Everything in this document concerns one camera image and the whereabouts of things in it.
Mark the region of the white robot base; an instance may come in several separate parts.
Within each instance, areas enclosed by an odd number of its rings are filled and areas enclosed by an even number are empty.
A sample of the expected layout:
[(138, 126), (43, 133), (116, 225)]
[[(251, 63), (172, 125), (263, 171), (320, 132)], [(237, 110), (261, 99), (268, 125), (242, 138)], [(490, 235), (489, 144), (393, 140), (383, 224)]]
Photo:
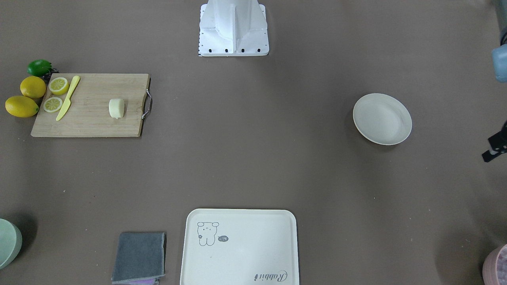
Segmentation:
[(266, 8), (257, 0), (209, 0), (200, 7), (198, 55), (269, 54)]

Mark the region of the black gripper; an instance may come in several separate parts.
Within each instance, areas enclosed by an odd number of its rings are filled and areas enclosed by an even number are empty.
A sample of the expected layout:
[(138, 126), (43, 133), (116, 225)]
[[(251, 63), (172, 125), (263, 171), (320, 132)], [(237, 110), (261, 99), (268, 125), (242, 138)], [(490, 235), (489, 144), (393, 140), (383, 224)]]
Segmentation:
[(499, 132), (488, 138), (488, 143), (489, 149), (482, 154), (486, 163), (507, 152), (507, 121), (502, 124)]

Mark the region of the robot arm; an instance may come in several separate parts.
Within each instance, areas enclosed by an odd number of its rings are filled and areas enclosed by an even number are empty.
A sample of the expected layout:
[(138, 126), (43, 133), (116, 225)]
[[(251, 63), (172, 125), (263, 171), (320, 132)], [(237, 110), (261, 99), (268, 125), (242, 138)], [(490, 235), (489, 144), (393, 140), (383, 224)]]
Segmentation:
[[(496, 11), (499, 28), (499, 47), (492, 50), (492, 62), (496, 80), (507, 82), (507, 2), (505, 0), (492, 0)], [(489, 149), (482, 154), (483, 161), (488, 163), (505, 154), (507, 151), (507, 123), (503, 123), (499, 132), (488, 138)]]

